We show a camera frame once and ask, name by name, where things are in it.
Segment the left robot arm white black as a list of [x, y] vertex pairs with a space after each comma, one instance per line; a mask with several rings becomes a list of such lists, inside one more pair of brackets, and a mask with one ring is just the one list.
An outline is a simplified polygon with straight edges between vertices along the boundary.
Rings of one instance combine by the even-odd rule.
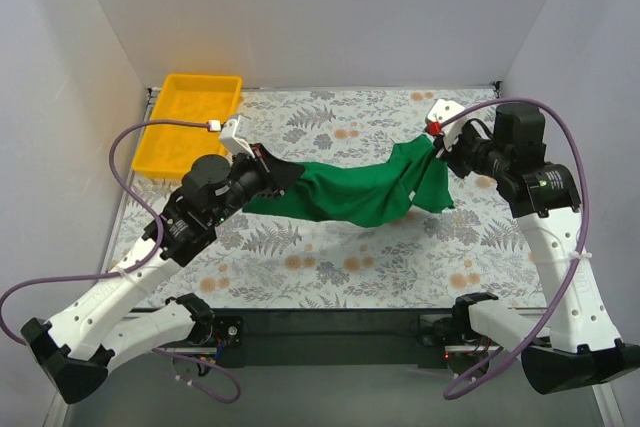
[[283, 195], [303, 172], [302, 165], [280, 160], [260, 144], [232, 161], [214, 154], [197, 159], [170, 195], [162, 225], [145, 228], [111, 277], [51, 318], [33, 318], [22, 327], [27, 347], [63, 400], [86, 399], [111, 371], [156, 347], [208, 343], [215, 314], [194, 294], [133, 320], [125, 317], [211, 245], [219, 225], [256, 197]]

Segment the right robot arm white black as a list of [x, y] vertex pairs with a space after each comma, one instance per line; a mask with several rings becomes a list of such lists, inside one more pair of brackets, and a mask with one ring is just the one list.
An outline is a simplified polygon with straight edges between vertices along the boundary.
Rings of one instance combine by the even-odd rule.
[[582, 161], [576, 169], [545, 159], [546, 117], [555, 112], [534, 100], [496, 99], [488, 128], [473, 109], [439, 99], [426, 117], [436, 156], [459, 178], [471, 173], [495, 180], [533, 255], [547, 307], [533, 322], [494, 294], [456, 299], [451, 326], [464, 344], [486, 337], [504, 361], [445, 398], [466, 395], [504, 372], [515, 360], [540, 394], [603, 384], [639, 367], [639, 348], [623, 341], [602, 301], [585, 247], [589, 200]]

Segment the green t-shirt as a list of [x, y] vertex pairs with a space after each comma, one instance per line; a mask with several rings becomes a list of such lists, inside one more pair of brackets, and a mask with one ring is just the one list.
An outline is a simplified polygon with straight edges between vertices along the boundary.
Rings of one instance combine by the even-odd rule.
[[383, 163], [342, 168], [303, 162], [304, 173], [280, 197], [258, 197], [245, 213], [372, 228], [403, 218], [415, 206], [440, 214], [454, 207], [448, 170], [421, 135], [393, 146]]

